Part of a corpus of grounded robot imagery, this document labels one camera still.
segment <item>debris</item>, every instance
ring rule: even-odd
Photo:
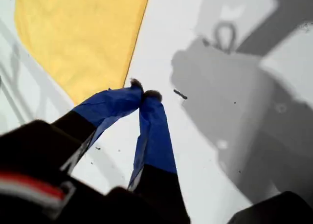
[[[183,99],[187,99],[186,95],[183,95],[181,92],[179,92],[178,90],[174,90],[174,93],[178,94],[180,97],[182,97]]]

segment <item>red stripe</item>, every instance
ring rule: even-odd
[[[21,183],[24,186],[36,189],[40,192],[46,193],[49,196],[53,196],[61,200],[65,197],[64,192],[60,188],[54,187],[49,183],[40,181],[27,175],[12,172],[0,172],[0,180]]]

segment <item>yellow tarp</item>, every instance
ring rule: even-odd
[[[78,104],[121,88],[147,0],[16,0],[18,35]]]

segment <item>yellow fabric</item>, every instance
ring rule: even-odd
[[[147,0],[16,0],[18,35],[75,104],[123,87]]]

